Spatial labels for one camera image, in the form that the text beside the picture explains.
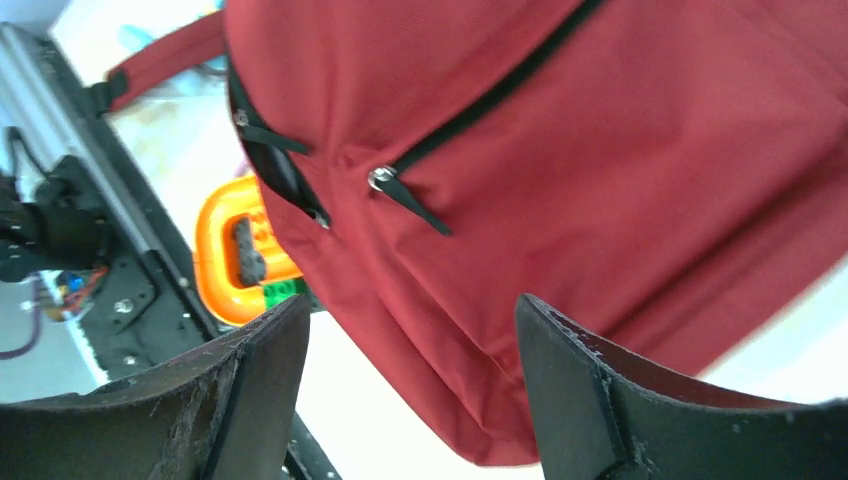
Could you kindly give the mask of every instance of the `screw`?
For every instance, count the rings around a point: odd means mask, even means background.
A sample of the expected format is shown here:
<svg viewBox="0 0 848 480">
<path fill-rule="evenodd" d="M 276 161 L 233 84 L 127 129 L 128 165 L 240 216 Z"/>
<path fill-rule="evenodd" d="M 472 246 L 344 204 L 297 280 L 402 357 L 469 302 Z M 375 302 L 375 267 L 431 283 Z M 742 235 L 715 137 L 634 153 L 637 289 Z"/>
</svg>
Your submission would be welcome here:
<svg viewBox="0 0 848 480">
<path fill-rule="evenodd" d="M 115 302 L 115 312 L 117 313 L 130 313 L 132 312 L 132 309 L 133 303 L 129 298 Z"/>
</svg>

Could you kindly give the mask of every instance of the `backpack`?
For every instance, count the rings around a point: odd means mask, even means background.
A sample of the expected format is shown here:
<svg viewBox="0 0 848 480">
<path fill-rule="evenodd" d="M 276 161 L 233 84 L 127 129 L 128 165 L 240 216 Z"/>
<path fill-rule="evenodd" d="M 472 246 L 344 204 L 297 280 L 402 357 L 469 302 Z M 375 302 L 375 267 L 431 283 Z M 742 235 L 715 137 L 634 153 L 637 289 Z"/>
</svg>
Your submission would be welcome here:
<svg viewBox="0 0 848 480">
<path fill-rule="evenodd" d="M 848 251 L 840 2 L 231 0 L 91 87 L 226 53 L 280 245 L 421 419 L 538 460 L 520 294 L 696 374 Z"/>
</svg>

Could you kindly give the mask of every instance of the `worn rubber pad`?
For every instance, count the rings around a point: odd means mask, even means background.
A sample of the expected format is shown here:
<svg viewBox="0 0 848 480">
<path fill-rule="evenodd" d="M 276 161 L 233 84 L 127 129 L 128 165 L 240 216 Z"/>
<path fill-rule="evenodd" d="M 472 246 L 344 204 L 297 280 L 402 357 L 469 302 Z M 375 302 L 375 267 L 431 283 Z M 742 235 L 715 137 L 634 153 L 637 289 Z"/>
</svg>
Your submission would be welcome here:
<svg viewBox="0 0 848 480">
<path fill-rule="evenodd" d="M 265 259 L 253 246 L 253 232 L 250 219 L 242 218 L 233 227 L 233 240 L 238 248 L 239 281 L 244 287 L 259 285 L 268 274 Z"/>
</svg>

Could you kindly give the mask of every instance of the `orange plastic toy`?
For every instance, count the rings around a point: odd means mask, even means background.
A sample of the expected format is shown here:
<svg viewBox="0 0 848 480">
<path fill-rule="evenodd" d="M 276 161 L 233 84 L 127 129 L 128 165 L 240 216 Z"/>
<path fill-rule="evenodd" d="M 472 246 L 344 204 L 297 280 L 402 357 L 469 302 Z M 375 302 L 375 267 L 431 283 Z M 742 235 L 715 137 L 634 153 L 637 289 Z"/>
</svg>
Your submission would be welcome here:
<svg viewBox="0 0 848 480">
<path fill-rule="evenodd" d="M 265 261 L 266 273 L 257 285 L 240 279 L 237 224 L 248 219 L 253 249 Z M 266 309 L 263 285 L 302 276 L 271 233 L 259 186 L 253 175 L 236 179 L 215 191 L 203 205 L 195 233 L 194 270 L 203 303 L 222 322 L 242 326 Z"/>
</svg>

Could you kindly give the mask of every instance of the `black zipper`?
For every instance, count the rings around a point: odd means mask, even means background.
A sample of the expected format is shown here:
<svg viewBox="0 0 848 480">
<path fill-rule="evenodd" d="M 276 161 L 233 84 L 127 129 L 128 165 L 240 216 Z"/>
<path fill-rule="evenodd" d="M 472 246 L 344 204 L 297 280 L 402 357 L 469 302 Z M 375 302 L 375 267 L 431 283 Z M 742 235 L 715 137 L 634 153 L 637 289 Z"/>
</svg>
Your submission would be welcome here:
<svg viewBox="0 0 848 480">
<path fill-rule="evenodd" d="M 491 89 L 462 112 L 418 141 L 391 165 L 375 168 L 368 176 L 371 188 L 418 215 L 442 235 L 451 235 L 450 228 L 423 206 L 398 178 L 434 150 L 460 135 L 495 109 L 541 68 L 568 37 L 586 21 L 604 0 L 584 0 L 530 55 Z"/>
<path fill-rule="evenodd" d="M 256 174 L 277 195 L 298 207 L 322 227 L 330 228 L 329 213 L 290 156 L 290 152 L 308 156 L 309 147 L 268 128 L 247 97 L 232 66 L 229 82 L 233 123 Z"/>
</svg>

